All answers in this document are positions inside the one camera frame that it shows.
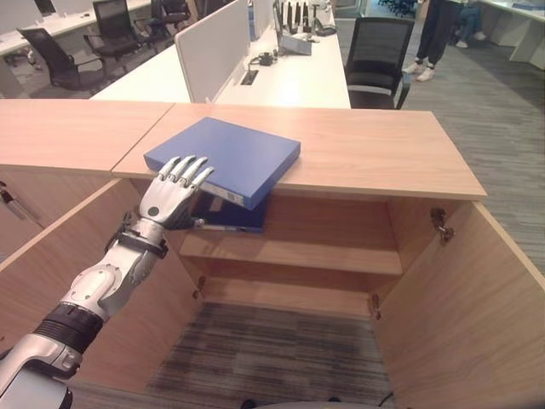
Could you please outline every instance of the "person's leg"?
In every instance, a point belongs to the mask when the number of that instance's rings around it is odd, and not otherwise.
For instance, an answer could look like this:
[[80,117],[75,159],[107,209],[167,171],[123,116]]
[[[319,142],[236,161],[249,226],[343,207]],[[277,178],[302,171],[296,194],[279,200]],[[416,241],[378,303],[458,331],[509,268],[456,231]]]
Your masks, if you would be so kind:
[[480,18],[480,8],[474,7],[475,9],[475,38],[479,41],[486,39],[486,35],[483,33],[483,22]]
[[458,16],[458,23],[462,25],[462,33],[460,39],[467,42],[468,39],[475,33],[475,18],[471,8],[464,7]]
[[427,60],[429,61],[428,66],[432,69],[435,68],[445,52],[445,47],[449,40],[450,29],[458,18],[461,7],[462,6],[459,3],[448,1],[443,1],[441,3],[437,27],[427,54]]
[[422,34],[420,36],[420,45],[418,46],[418,52],[416,53],[416,59],[422,63],[426,57],[428,57],[429,49],[433,41],[433,34],[437,28],[439,21],[439,11],[441,4],[446,0],[428,0],[429,5],[427,8],[427,16],[424,21],[424,27],[422,28]]

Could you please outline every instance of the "blue folder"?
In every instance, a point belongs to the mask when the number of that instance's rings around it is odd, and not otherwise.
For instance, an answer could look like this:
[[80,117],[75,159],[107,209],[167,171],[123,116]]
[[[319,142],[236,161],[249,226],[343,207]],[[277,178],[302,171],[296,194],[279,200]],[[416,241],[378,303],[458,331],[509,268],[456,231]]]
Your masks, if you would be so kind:
[[262,233],[267,215],[267,197],[255,209],[248,210],[210,193],[202,192],[192,211],[192,216],[204,219],[206,230]]
[[144,159],[158,171],[174,156],[206,156],[215,172],[202,189],[253,210],[300,152],[298,141],[203,118],[146,153]]

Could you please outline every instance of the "chair wheel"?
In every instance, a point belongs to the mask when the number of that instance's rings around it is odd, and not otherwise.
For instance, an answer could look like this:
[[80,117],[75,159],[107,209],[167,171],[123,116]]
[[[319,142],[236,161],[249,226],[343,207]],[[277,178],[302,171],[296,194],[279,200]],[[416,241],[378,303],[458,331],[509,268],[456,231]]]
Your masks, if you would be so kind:
[[244,402],[242,402],[242,405],[240,406],[240,409],[254,409],[257,407],[257,404],[252,399],[247,399]]

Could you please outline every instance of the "wooden countertop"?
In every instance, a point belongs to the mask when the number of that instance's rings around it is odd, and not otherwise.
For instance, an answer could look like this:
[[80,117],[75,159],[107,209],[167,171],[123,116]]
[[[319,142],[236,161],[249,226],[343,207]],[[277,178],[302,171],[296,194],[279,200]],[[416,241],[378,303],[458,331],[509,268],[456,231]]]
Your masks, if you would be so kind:
[[143,154],[211,116],[301,141],[278,189],[445,199],[486,193],[430,112],[0,101],[0,168],[151,178]]
[[176,104],[113,169],[152,177],[143,155],[205,116],[301,141],[279,189],[445,199],[486,193],[430,112]]
[[0,166],[108,174],[171,107],[162,102],[0,100]]

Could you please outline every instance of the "cabinet hinge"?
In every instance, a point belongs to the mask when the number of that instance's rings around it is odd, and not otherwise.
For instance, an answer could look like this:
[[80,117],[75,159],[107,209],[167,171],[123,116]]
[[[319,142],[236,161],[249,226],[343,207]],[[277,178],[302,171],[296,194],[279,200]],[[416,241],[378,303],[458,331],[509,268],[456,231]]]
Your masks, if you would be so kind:
[[432,217],[433,227],[439,232],[441,245],[446,245],[454,237],[455,233],[453,228],[445,226],[445,209],[435,207],[430,210],[430,216]]
[[375,317],[375,320],[378,321],[382,317],[381,299],[378,297],[378,294],[371,294],[369,310],[371,315]]
[[197,290],[195,290],[193,292],[193,298],[197,299],[198,298],[198,294],[200,292],[203,291],[203,288],[204,288],[204,285],[206,284],[206,277],[201,275],[199,278],[198,278],[198,283],[197,283]]

